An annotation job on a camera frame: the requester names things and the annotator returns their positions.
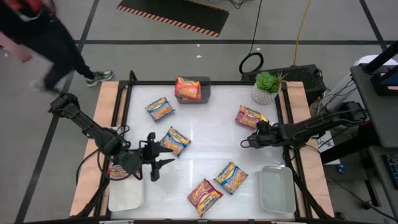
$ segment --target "shoe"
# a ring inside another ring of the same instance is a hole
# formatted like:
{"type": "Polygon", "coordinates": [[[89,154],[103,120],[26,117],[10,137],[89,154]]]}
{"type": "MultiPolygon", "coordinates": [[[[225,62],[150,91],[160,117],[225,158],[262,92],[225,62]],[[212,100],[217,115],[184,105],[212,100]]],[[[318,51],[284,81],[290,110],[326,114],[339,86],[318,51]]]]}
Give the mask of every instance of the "shoe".
{"type": "Polygon", "coordinates": [[[111,78],[113,78],[112,71],[94,72],[93,74],[94,74],[93,79],[86,78],[88,87],[93,87],[93,86],[97,85],[98,82],[103,82],[103,81],[110,80],[111,78]]]}
{"type": "Polygon", "coordinates": [[[50,93],[51,95],[59,95],[61,93],[61,90],[58,88],[47,89],[44,86],[44,82],[32,81],[32,82],[30,82],[30,87],[37,91],[50,93]]]}

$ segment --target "white tabletop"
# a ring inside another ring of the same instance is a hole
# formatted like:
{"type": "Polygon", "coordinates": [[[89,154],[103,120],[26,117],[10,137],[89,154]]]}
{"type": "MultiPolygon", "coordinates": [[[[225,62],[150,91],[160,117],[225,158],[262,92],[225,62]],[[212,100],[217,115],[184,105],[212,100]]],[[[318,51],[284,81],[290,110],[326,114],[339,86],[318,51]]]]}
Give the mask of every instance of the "white tabletop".
{"type": "Polygon", "coordinates": [[[165,136],[171,126],[192,140],[180,158],[172,153],[158,159],[176,158],[160,170],[160,179],[150,181],[150,166],[144,166],[144,203],[137,209],[113,212],[112,218],[122,219],[197,219],[196,208],[188,201],[188,194],[207,179],[224,194],[205,214],[205,219],[291,219],[294,214],[269,213],[259,206],[258,174],[264,166],[284,166],[282,148],[244,149],[239,143],[253,129],[235,122],[239,106],[244,105],[264,113],[270,122],[278,122],[276,105],[259,105],[251,98],[252,86],[212,86],[211,97],[204,105],[183,105],[174,97],[174,86],[136,85],[132,88],[127,125],[131,130],[126,139],[132,148],[145,140],[150,132],[156,141],[165,136]],[[153,101],[167,97],[173,114],[154,122],[144,109],[153,101]],[[228,162],[234,162],[249,176],[239,189],[230,195],[215,178],[228,162]]]}

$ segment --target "floor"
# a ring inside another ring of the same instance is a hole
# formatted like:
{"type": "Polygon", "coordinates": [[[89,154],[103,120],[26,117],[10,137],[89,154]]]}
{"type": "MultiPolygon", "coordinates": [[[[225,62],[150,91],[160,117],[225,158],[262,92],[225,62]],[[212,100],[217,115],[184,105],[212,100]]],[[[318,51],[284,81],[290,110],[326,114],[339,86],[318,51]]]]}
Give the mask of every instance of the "floor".
{"type": "MultiPolygon", "coordinates": [[[[213,3],[230,10],[218,38],[119,11],[120,1],[55,1],[59,18],[92,69],[113,70],[117,80],[126,80],[130,70],[140,80],[172,80],[176,75],[240,79],[238,65],[250,49],[259,1],[249,1],[239,10],[227,1],[213,3]]],[[[307,0],[263,0],[254,46],[264,54],[263,68],[293,64],[295,38],[306,5],[307,0]]],[[[396,0],[314,1],[302,31],[297,65],[316,64],[332,89],[356,60],[379,54],[397,39],[397,7],[396,0]]],[[[244,70],[256,63],[248,62],[244,70]]],[[[70,121],[47,113],[52,96],[29,88],[48,66],[39,56],[21,65],[7,52],[0,52],[0,100],[4,105],[0,116],[0,223],[51,220],[69,214],[75,171],[83,159],[86,139],[70,121]]],[[[86,114],[93,115],[100,86],[87,89],[83,77],[74,75],[66,79],[65,89],[79,97],[86,114]]],[[[363,193],[363,186],[355,186],[363,193]]],[[[353,198],[337,199],[344,193],[340,189],[330,186],[330,192],[335,210],[348,212],[350,220],[382,220],[349,207],[353,198]]]]}

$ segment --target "succulent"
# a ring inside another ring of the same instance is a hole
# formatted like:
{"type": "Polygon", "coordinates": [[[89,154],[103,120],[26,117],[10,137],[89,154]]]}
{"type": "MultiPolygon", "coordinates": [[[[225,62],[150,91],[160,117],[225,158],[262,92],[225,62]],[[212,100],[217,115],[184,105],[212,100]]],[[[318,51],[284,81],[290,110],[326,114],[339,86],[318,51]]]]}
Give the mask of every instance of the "succulent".
{"type": "Polygon", "coordinates": [[[269,93],[276,93],[279,90],[280,83],[284,81],[285,76],[286,75],[282,75],[282,72],[279,72],[276,77],[268,72],[262,72],[256,77],[257,87],[269,93]]]}

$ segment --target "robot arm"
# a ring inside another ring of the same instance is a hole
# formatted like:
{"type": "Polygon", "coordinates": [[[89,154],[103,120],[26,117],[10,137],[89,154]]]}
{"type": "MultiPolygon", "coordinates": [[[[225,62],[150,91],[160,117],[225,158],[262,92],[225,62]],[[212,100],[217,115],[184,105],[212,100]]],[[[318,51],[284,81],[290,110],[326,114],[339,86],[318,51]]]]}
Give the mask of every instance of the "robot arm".
{"type": "Polygon", "coordinates": [[[300,146],[312,136],[335,128],[339,125],[347,127],[363,124],[367,118],[366,112],[359,103],[345,102],[330,111],[306,119],[296,124],[274,124],[260,121],[257,131],[245,141],[248,147],[256,149],[266,146],[300,146]]]}
{"type": "Polygon", "coordinates": [[[61,93],[51,104],[49,112],[61,118],[68,118],[79,126],[84,134],[89,134],[95,140],[102,152],[114,164],[120,164],[128,174],[135,174],[143,164],[150,164],[151,181],[159,179],[159,169],[174,159],[156,161],[161,152],[172,152],[154,142],[155,133],[150,133],[146,141],[139,141],[139,148],[130,150],[131,143],[120,136],[115,130],[102,128],[80,110],[78,98],[70,93],[61,93]]]}

